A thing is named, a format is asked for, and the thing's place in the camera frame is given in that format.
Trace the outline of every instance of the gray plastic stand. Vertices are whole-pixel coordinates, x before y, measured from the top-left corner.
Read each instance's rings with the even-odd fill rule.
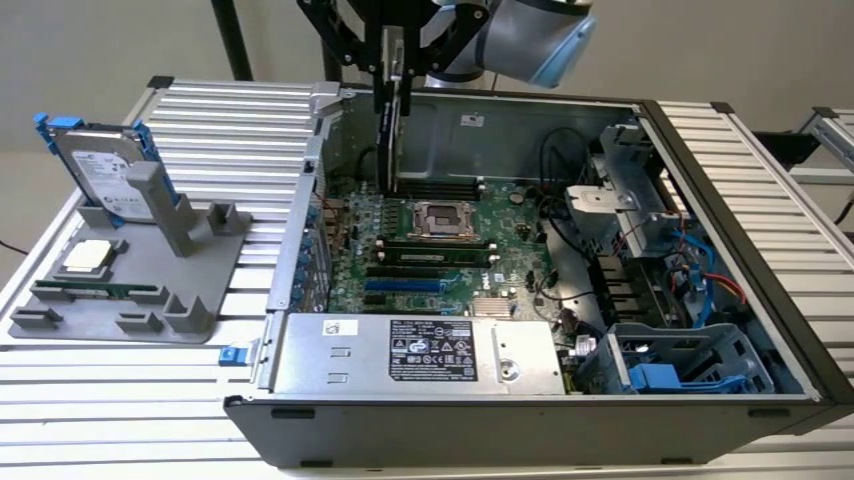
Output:
[[[213,203],[205,213],[194,211],[184,195],[172,205],[164,175],[156,162],[136,162],[126,174],[156,224],[114,228],[104,209],[77,208],[85,225],[45,277],[64,283],[32,286],[33,298],[10,315],[9,335],[165,343],[208,340],[251,216],[233,204]],[[110,241],[110,258],[90,272],[68,271],[62,262],[70,247],[85,240]],[[105,298],[114,291],[121,296]]]

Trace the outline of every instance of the circuit board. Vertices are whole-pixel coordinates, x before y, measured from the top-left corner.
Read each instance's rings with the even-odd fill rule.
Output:
[[[552,266],[545,243],[536,241],[536,204],[533,200],[524,198],[524,187],[512,183],[487,184],[480,200],[463,202],[464,208],[469,210],[465,222],[471,223],[473,239],[491,243],[495,246],[491,253],[500,257],[488,268],[408,267],[407,272],[440,270],[437,291],[393,292],[381,296],[365,291],[369,271],[380,266],[373,254],[376,241],[403,241],[411,237],[413,215],[419,211],[419,203],[424,201],[384,198],[364,185],[357,189],[351,188],[349,192],[340,191],[337,195],[329,195],[329,198],[339,202],[337,205],[344,201],[347,203],[337,218],[341,223],[339,231],[347,235],[345,242],[340,238],[332,241],[329,312],[395,311],[411,314],[475,315],[475,299],[488,298],[507,299],[513,319],[541,320],[556,317],[557,306],[553,302],[543,302],[541,299],[535,302],[536,294],[525,288],[528,272],[533,272],[533,278],[539,281]]]

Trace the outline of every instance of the blue cable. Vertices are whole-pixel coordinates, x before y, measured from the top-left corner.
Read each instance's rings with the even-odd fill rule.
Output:
[[[696,248],[699,248],[703,252],[706,252],[706,258],[708,259],[708,271],[714,271],[715,268],[715,252],[714,249],[700,242],[695,237],[688,235],[687,233],[682,233],[676,230],[670,232],[670,235],[683,239]],[[703,328],[706,326],[706,321],[711,316],[711,308],[715,303],[715,291],[714,291],[714,282],[710,278],[706,279],[706,301],[703,302],[703,310],[699,312],[699,317],[696,317],[696,321],[694,322],[694,328]]]

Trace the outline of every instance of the metal bracket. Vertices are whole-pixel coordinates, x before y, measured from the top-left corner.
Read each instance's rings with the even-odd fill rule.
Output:
[[[628,194],[617,194],[601,187],[575,185],[567,189],[572,208],[588,213],[616,214],[637,209],[637,204]]]

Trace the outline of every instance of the warning label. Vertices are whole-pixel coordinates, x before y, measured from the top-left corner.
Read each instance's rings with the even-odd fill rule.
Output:
[[[392,320],[388,375],[397,382],[476,382],[471,322]]]

